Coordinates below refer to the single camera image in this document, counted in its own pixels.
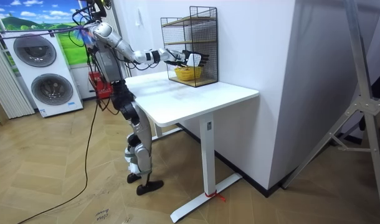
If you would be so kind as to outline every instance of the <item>landscape poster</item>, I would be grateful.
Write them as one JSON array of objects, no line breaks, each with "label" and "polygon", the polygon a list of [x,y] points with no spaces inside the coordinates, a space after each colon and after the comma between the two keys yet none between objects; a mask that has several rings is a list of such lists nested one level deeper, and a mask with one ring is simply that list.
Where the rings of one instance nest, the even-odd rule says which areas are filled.
[{"label": "landscape poster", "polygon": [[[7,30],[50,30],[76,26],[72,14],[79,8],[77,0],[0,0],[0,15]],[[82,45],[82,41],[74,37],[74,32],[70,36],[75,43]],[[85,48],[72,43],[68,33],[59,34],[58,38],[70,65],[87,62]]]}]

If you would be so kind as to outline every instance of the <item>white table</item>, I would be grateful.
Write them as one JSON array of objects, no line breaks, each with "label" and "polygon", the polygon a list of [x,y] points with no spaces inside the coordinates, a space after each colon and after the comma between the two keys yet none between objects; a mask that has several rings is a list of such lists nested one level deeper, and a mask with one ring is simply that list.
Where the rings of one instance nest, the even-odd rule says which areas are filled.
[{"label": "white table", "polygon": [[222,82],[194,88],[168,80],[166,72],[127,78],[126,84],[136,96],[137,104],[156,124],[157,136],[153,139],[181,130],[178,128],[162,133],[160,127],[199,117],[205,193],[174,211],[171,214],[174,223],[211,198],[206,195],[219,193],[242,178],[236,173],[215,183],[213,112],[257,97],[257,90]]}]

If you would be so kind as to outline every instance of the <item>stacked washer dryer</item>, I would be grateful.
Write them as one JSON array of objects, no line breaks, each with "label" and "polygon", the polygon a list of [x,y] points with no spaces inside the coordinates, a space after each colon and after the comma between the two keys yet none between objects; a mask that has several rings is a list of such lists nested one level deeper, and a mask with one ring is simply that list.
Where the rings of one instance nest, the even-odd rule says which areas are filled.
[{"label": "stacked washer dryer", "polygon": [[75,79],[72,76],[59,41],[54,34],[12,32],[4,37],[11,57],[43,117],[83,108]]}]

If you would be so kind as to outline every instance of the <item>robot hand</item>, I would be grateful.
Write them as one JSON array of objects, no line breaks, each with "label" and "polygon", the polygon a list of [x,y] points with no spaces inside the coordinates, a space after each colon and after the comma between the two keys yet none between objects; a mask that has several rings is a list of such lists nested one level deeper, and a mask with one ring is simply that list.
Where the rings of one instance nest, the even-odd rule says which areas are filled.
[{"label": "robot hand", "polygon": [[196,66],[203,67],[203,66],[205,66],[205,64],[209,60],[209,55],[206,55],[206,54],[191,52],[188,50],[183,50],[182,54],[184,54],[184,62],[182,62],[180,60],[177,60],[175,62],[167,60],[164,62],[169,64],[169,65],[176,65],[176,66],[180,66],[180,67],[185,67],[186,65],[187,66],[193,66],[193,67],[196,67]]}]

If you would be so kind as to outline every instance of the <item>red object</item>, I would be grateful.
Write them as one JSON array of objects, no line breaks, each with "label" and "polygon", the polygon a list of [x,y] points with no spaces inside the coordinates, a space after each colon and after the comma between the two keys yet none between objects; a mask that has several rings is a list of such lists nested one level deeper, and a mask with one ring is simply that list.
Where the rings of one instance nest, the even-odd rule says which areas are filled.
[{"label": "red object", "polygon": [[218,196],[223,202],[226,202],[226,198],[221,196],[220,194],[217,193],[217,191],[215,190],[214,193],[212,193],[211,195],[208,195],[207,193],[205,193],[205,196],[206,197],[214,197],[214,196]]},{"label": "red object", "polygon": [[95,87],[96,96],[98,99],[110,97],[112,93],[111,85],[102,81],[100,72],[89,72],[89,79]]}]

